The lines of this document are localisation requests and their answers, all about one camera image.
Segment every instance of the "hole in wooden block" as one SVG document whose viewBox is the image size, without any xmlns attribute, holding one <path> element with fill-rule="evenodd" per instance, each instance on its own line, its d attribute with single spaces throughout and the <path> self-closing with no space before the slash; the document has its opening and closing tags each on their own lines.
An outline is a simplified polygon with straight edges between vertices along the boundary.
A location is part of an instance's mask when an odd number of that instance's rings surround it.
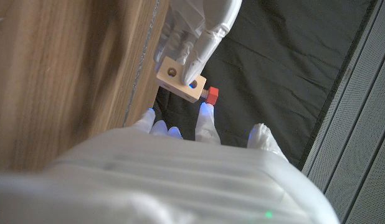
<svg viewBox="0 0 385 224">
<path fill-rule="evenodd" d="M 195 87 L 197 87 L 197 85 L 198 85 L 198 83 L 197 83 L 197 81 L 192 81 L 192 83 L 190 84 L 190 88 L 195 88 Z"/>
<path fill-rule="evenodd" d="M 169 68 L 168 69 L 168 75 L 171 77 L 175 77 L 177 75 L 177 71 L 174 68 Z"/>
</svg>

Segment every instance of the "red bolt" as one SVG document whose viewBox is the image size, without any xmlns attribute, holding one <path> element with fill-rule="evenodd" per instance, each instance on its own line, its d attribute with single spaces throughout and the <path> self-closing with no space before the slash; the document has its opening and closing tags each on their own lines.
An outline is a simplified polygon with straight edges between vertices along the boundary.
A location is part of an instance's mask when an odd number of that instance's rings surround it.
<svg viewBox="0 0 385 224">
<path fill-rule="evenodd" d="M 212 105 L 216 104 L 217 97 L 219 96 L 219 90 L 214 87 L 209 87 L 208 90 L 202 90 L 201 97 L 205 98 L 205 103 Z"/>
</svg>

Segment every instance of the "green light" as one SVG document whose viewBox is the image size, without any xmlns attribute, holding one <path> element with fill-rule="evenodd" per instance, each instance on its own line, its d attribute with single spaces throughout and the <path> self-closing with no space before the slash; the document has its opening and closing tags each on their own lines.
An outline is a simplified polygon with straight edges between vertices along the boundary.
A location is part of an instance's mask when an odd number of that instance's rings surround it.
<svg viewBox="0 0 385 224">
<path fill-rule="evenodd" d="M 272 211 L 267 211 L 267 212 L 266 212 L 266 218 L 268 218 L 268 219 L 273 218 L 273 213 L 272 213 Z"/>
</svg>

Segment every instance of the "white robotic glove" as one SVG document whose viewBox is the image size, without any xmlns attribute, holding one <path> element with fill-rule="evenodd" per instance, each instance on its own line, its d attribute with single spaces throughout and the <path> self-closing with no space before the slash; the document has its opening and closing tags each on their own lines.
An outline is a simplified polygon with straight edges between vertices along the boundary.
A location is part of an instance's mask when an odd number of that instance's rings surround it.
<svg viewBox="0 0 385 224">
<path fill-rule="evenodd" d="M 168 131 L 168 128 L 166 127 L 166 124 L 163 120 L 157 121 L 155 124 L 154 120 L 155 112 L 150 108 L 143 114 L 141 119 L 131 127 L 155 136 L 169 136 L 176 139 L 183 139 L 177 127 L 172 127 Z"/>
<path fill-rule="evenodd" d="M 275 141 L 271 130 L 264 124 L 256 124 L 249 133 L 248 149 L 261 149 L 276 153 L 276 155 L 285 159 L 288 159 L 282 153 L 280 147 Z"/>
<path fill-rule="evenodd" d="M 177 127 L 172 127 L 168 131 L 165 122 L 162 120 L 153 125 L 154 119 L 155 112 L 153 109 L 149 109 L 132 128 L 157 136 L 170 136 L 176 139 L 183 139 Z M 221 144 L 214 123 L 214 107 L 209 103 L 202 103 L 199 110 L 195 128 L 195 140 L 209 144 Z M 256 124 L 254 128 L 252 128 L 249 134 L 247 148 L 273 152 L 288 162 L 288 159 L 274 139 L 272 132 L 264 124 Z"/>
<path fill-rule="evenodd" d="M 172 127 L 168 130 L 164 121 L 157 121 L 153 125 L 154 120 L 155 112 L 153 109 L 149 109 L 143 114 L 142 118 L 131 127 L 155 136 L 169 136 L 176 139 L 183 139 L 177 127 Z M 209 103 L 202 103 L 201 109 L 199 110 L 195 128 L 195 139 L 198 142 L 220 144 L 220 137 L 217 134 L 214 124 L 213 106 Z"/>
<path fill-rule="evenodd" d="M 229 33 L 242 0 L 170 0 L 154 60 L 165 56 L 184 66 L 181 82 L 189 85 L 202 72 L 222 38 Z"/>
</svg>

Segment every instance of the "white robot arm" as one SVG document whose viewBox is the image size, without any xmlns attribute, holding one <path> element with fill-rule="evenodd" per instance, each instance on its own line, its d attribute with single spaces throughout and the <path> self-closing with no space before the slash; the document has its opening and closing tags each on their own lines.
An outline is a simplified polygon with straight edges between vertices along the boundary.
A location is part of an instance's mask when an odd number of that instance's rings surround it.
<svg viewBox="0 0 385 224">
<path fill-rule="evenodd" d="M 202 72 L 209 57 L 223 37 L 229 33 L 242 0 L 206 0 L 203 2 L 205 28 L 188 55 L 182 82 L 190 84 Z"/>
<path fill-rule="evenodd" d="M 181 81 L 189 85 L 230 31 L 242 0 L 171 0 L 154 59 L 169 56 L 185 65 Z"/>
</svg>

